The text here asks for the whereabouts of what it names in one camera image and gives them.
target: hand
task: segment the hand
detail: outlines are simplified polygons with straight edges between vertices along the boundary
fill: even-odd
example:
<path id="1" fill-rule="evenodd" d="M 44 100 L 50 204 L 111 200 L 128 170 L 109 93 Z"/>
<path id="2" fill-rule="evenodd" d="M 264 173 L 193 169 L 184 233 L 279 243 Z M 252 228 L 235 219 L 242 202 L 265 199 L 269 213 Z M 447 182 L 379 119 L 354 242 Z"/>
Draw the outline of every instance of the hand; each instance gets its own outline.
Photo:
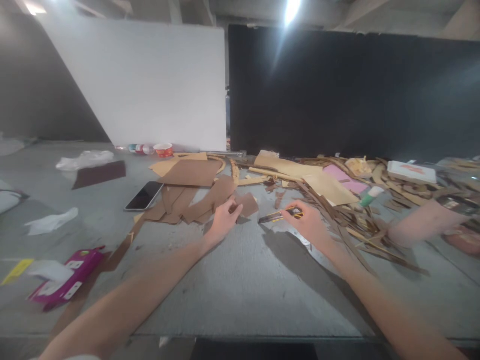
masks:
<path id="1" fill-rule="evenodd" d="M 327 227 L 322 221 L 320 211 L 307 205 L 306 203 L 296 200 L 287 205 L 287 209 L 297 207 L 303 211 L 303 217 L 297 219 L 290 215 L 288 211 L 282 210 L 281 215 L 290 223 L 298 232 L 309 242 L 313 244 L 319 251 L 325 253 L 332 245 L 335 244 L 330 236 Z"/>
<path id="2" fill-rule="evenodd" d="M 236 209 L 233 213 L 230 213 L 232 207 Z M 230 230 L 234 228 L 243 209 L 243 205 L 237 205 L 235 202 L 235 196 L 230 197 L 226 203 L 216 208 L 213 225 L 207 233 L 214 243 L 213 246 L 225 239 Z"/>

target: ceiling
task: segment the ceiling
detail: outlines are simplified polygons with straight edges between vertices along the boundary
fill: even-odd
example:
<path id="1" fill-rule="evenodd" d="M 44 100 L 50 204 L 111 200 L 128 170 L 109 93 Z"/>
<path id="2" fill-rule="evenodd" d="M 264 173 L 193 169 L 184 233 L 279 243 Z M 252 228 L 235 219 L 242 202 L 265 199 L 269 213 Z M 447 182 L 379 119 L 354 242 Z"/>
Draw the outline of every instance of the ceiling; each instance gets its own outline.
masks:
<path id="1" fill-rule="evenodd" d="M 6 0 L 59 7 L 58 0 Z M 83 15 L 221 26 L 283 26 L 286 0 L 63 0 Z M 480 0 L 302 0 L 294 26 L 327 31 L 388 33 L 480 40 Z"/>

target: phone screen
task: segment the phone screen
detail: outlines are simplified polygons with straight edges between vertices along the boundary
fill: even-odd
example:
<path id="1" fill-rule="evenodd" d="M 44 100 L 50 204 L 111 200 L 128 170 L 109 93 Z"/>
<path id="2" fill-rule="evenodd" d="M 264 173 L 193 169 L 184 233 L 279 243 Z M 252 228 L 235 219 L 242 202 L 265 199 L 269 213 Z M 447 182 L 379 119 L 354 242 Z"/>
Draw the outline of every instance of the phone screen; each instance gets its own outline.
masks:
<path id="1" fill-rule="evenodd" d="M 163 184 L 150 181 L 142 190 L 133 198 L 132 201 L 126 206 L 126 210 L 145 210 L 155 196 L 158 194 Z"/>

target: white board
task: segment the white board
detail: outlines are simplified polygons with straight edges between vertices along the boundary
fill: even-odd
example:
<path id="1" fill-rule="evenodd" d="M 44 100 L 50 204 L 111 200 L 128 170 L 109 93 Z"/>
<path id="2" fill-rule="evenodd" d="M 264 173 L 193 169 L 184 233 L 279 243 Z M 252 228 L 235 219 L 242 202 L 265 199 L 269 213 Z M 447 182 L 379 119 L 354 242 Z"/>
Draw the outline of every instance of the white board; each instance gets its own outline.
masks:
<path id="1" fill-rule="evenodd" d="M 115 146 L 226 150 L 223 29 L 37 18 Z"/>

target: paper cup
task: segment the paper cup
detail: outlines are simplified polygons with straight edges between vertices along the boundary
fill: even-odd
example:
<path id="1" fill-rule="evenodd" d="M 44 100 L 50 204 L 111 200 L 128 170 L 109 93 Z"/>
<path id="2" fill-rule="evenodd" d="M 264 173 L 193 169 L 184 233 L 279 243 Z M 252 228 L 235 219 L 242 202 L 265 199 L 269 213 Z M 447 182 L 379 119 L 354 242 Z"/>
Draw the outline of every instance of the paper cup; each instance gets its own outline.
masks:
<path id="1" fill-rule="evenodd" d="M 174 148 L 172 144 L 157 144 L 153 147 L 159 158 L 169 158 L 174 155 Z"/>

